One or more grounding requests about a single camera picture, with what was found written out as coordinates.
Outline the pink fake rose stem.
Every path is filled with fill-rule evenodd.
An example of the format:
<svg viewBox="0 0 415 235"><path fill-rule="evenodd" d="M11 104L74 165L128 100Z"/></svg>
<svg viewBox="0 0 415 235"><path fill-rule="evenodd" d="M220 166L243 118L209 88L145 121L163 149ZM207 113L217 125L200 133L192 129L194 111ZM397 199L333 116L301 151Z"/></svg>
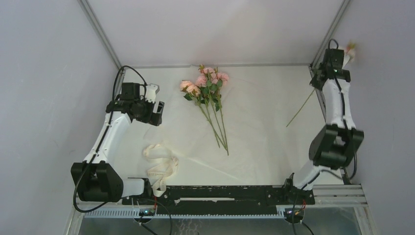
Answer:
<svg viewBox="0 0 415 235"><path fill-rule="evenodd" d="M229 75L220 72L218 68L205 65L199 65L198 71L200 73L196 79L196 86L200 91L197 97L198 107L211 126L218 147L228 151L221 90L229 81Z"/></svg>
<svg viewBox="0 0 415 235"><path fill-rule="evenodd" d="M343 60L343 65L342 65L342 68L344 69L347 64L352 63L354 61L354 59L355 59L355 56L356 56L356 43L353 42L353 41L349 41L348 44L345 47L339 46L338 49L341 49L341 50L344 51L344 60ZM315 92L316 92L316 89L314 88L311 91L311 93L309 94L309 96L307 97L307 99L303 102L303 104L301 105L301 107L297 110L297 112L291 118L291 120L287 123L286 127L288 127L294 121L294 119L302 111L302 109L304 108L304 106L306 105L306 103L308 102L308 100L310 99L310 97Z"/></svg>
<svg viewBox="0 0 415 235"><path fill-rule="evenodd" d="M223 147L225 148L227 155L229 156L230 155L229 145L228 145L228 138L227 138L227 133L225 129L223 102L222 102L222 98L223 98L222 89L224 85L226 84L226 81L223 80L224 74L219 72L219 69L217 67L214 68L214 72L215 72L216 90L214 92L215 98L213 99L214 101L213 109L215 111L216 117L217 117L217 114L216 114L217 112L219 112L220 114L221 127L219 129L220 129L220 133L221 133L221 137L223 141Z"/></svg>
<svg viewBox="0 0 415 235"><path fill-rule="evenodd" d="M180 84L180 89L181 92L184 93L184 98L188 101L192 101L206 118L207 122L213 130L213 134L218 147L224 148L219 129L221 127L220 114L217 112L216 117L215 111L213 109L213 99L215 98L214 92L216 90L215 83L207 81L204 86L197 86L193 82L182 81Z"/></svg>

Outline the translucent white wrapping paper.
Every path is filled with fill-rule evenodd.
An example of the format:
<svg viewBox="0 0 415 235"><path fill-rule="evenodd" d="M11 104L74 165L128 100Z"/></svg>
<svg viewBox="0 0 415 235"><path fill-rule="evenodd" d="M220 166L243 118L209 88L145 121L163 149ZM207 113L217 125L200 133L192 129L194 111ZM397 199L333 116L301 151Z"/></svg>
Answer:
<svg viewBox="0 0 415 235"><path fill-rule="evenodd" d="M197 72L190 68L155 69L145 74L161 88L166 102L163 122L144 135L148 143L161 143L180 158L179 173L200 184L202 176L189 167L211 169L219 183L281 184L292 172L290 147L285 143L280 80L273 67L226 68L230 76L222 90L225 129L229 153L220 148L202 112L184 98L179 84L193 81Z"/></svg>

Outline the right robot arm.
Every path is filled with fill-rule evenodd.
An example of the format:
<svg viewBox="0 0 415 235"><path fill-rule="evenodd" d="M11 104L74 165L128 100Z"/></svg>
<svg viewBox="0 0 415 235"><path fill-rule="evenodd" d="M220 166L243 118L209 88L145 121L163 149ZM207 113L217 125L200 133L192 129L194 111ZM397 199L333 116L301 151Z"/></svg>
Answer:
<svg viewBox="0 0 415 235"><path fill-rule="evenodd" d="M344 59L342 49L326 49L310 82L324 96L325 126L310 144L309 161L283 185L283 199L287 203L297 203L304 192L313 189L322 174L347 183L356 174L357 150L364 140L364 131L356 127L351 115L351 78L350 72L343 68Z"/></svg>

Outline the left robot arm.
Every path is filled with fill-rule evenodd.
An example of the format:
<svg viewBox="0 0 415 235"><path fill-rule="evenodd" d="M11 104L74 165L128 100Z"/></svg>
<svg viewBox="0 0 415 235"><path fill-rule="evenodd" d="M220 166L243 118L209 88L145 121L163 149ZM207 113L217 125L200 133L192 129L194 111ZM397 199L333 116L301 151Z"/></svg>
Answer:
<svg viewBox="0 0 415 235"><path fill-rule="evenodd" d="M118 202L134 196L149 203L153 191L145 178L122 178L113 168L116 153L133 121L153 126L162 123L164 102L156 101L156 84L122 83L121 92L106 107L105 121L89 154L71 167L75 197L84 202Z"/></svg>

